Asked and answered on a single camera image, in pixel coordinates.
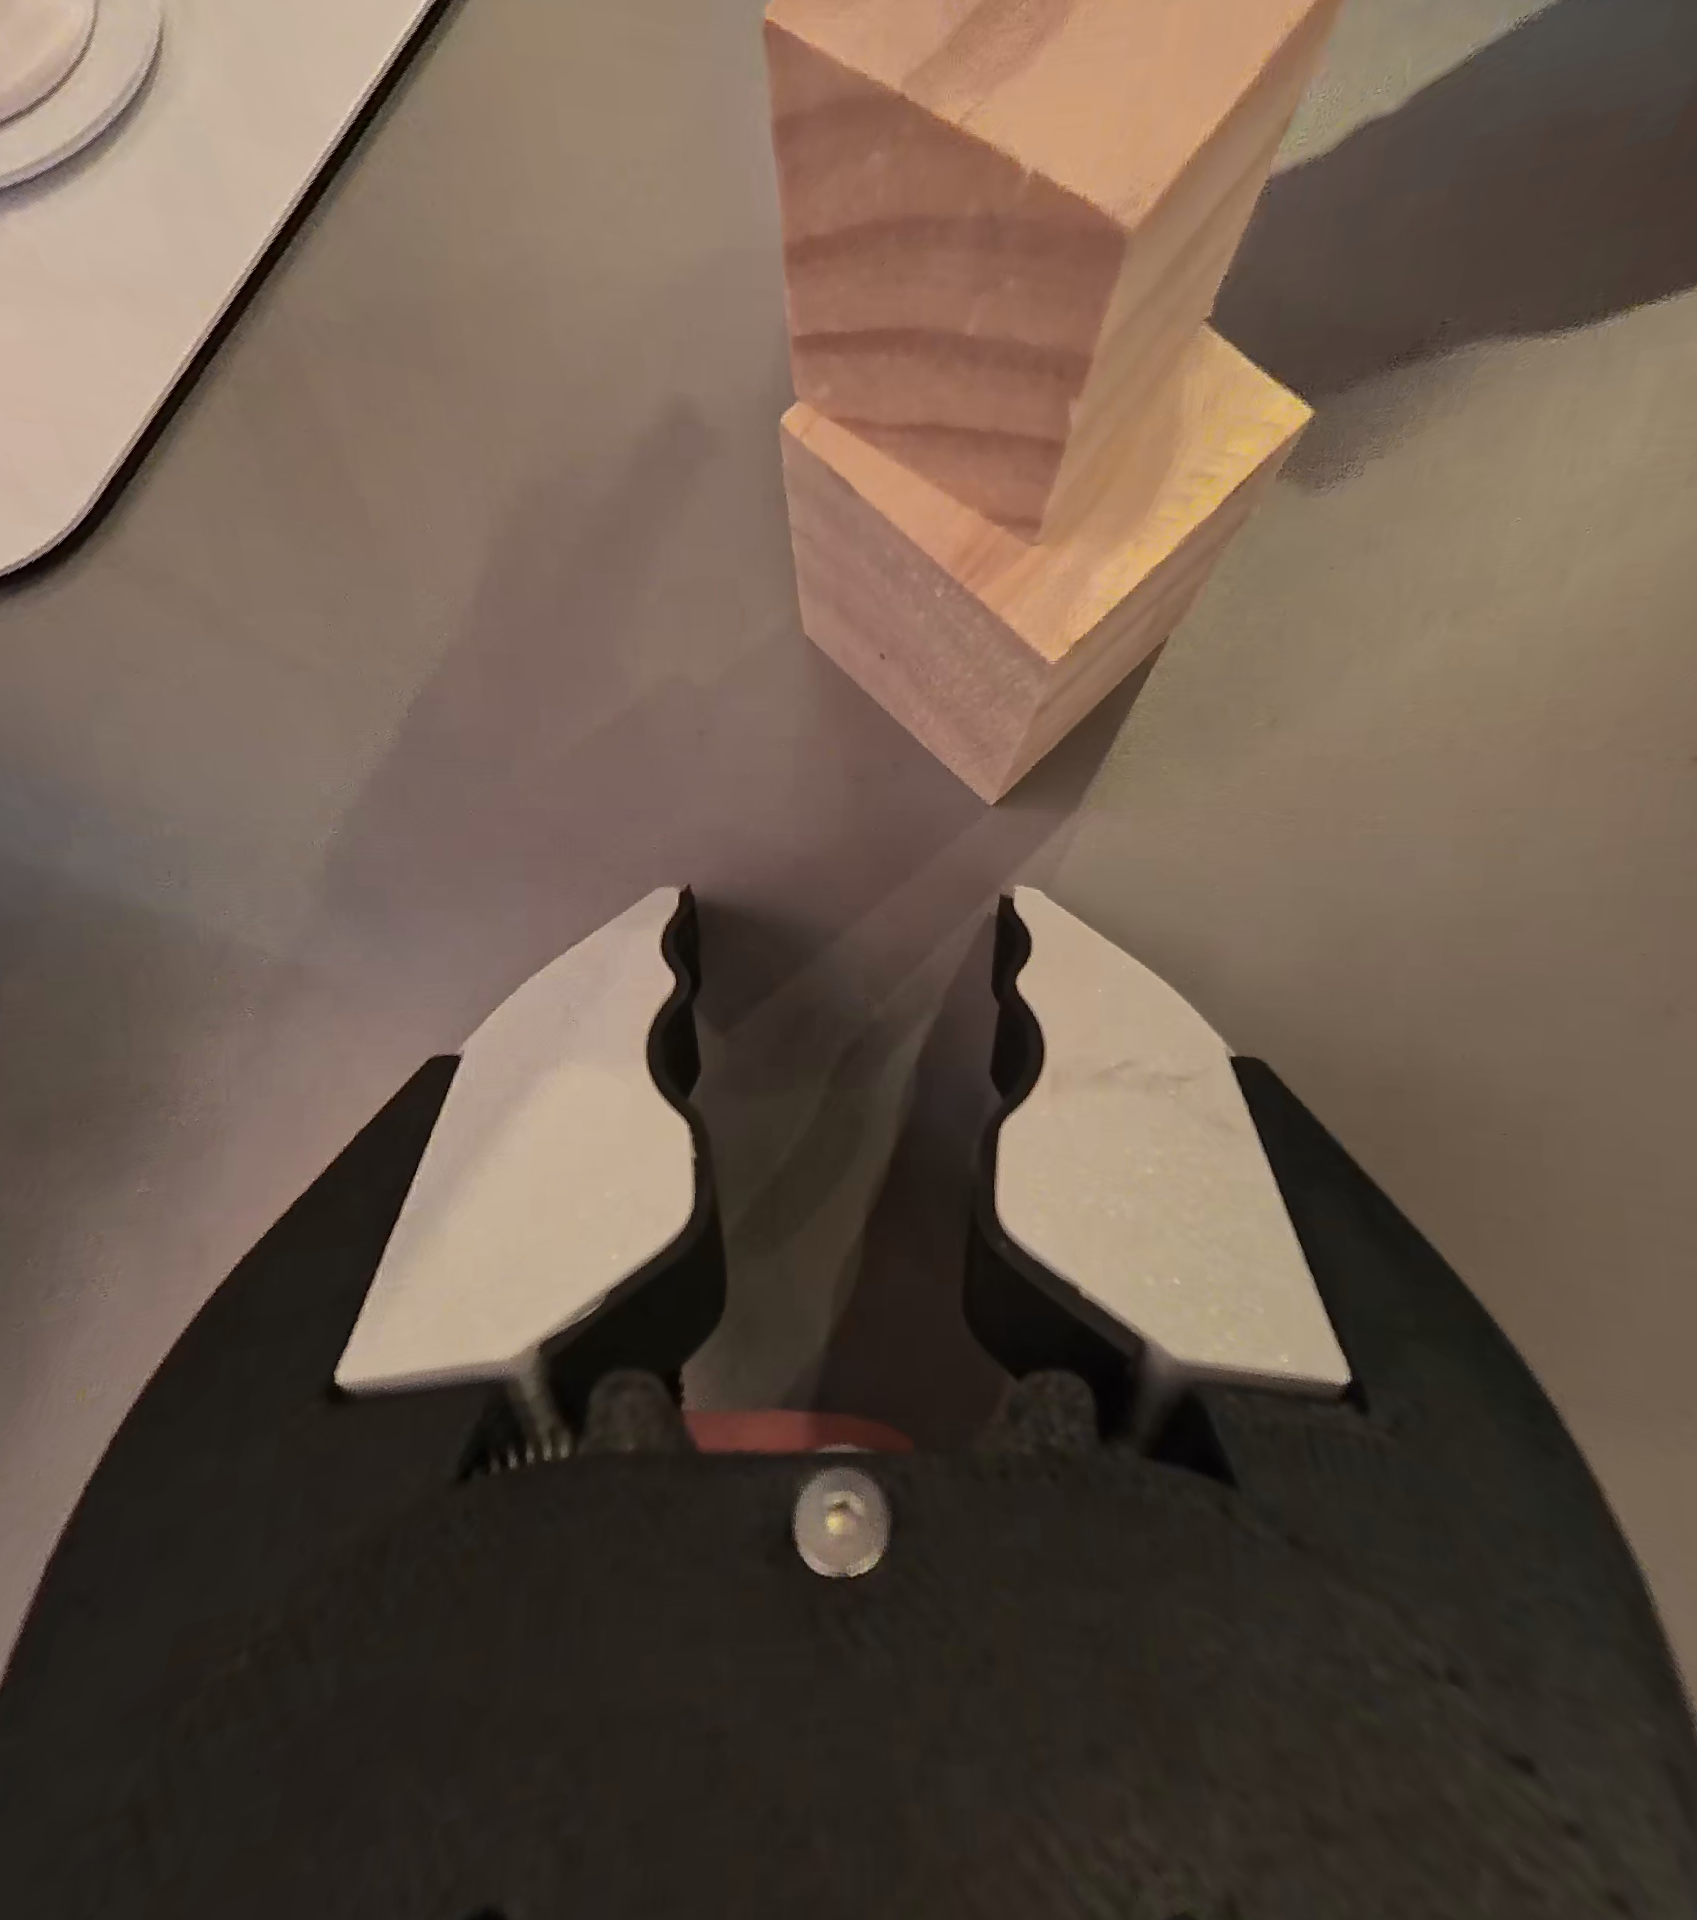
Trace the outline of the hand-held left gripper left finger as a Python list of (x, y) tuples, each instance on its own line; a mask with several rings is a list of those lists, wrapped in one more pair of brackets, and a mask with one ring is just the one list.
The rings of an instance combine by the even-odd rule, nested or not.
[(470, 1035), (331, 1384), (507, 1388), (578, 1434), (595, 1387), (678, 1391), (724, 1309), (695, 902), (660, 886)]

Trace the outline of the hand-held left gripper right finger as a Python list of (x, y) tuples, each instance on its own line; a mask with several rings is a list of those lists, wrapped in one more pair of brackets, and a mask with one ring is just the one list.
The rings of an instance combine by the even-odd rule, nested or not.
[(1201, 1387), (1341, 1403), (1354, 1376), (1231, 1045), (1028, 885), (999, 902), (990, 988), (960, 1285), (981, 1348), (1012, 1381), (1074, 1379), (1127, 1444)]

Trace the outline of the pale wooden cube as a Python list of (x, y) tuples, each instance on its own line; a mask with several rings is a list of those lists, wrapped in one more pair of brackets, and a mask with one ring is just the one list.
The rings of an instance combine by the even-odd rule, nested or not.
[(997, 805), (1191, 613), (1311, 408), (1210, 327), (1050, 541), (1020, 541), (797, 400), (780, 421), (809, 642)]

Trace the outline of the large wooden cube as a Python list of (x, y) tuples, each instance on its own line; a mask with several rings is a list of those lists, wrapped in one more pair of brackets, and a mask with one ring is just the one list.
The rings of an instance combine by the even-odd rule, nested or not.
[(1208, 321), (1339, 17), (770, 5), (797, 400), (1052, 538)]

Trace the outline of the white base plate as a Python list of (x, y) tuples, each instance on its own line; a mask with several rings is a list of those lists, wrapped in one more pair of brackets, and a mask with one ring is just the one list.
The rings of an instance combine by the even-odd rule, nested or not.
[(74, 535), (438, 5), (47, 5), (0, 118), (0, 578)]

